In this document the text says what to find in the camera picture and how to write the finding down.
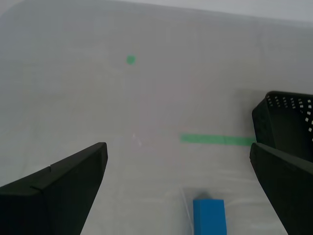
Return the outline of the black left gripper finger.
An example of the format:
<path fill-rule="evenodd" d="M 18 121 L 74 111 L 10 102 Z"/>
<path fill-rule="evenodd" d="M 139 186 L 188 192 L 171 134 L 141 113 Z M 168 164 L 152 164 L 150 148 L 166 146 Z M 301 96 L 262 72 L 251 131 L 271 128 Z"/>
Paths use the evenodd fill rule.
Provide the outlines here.
<path fill-rule="evenodd" d="M 290 235 L 313 233 L 313 164 L 262 143 L 250 162 L 272 207 Z"/>
<path fill-rule="evenodd" d="M 103 180 L 107 144 L 96 143 L 0 188 L 2 235 L 79 235 Z"/>

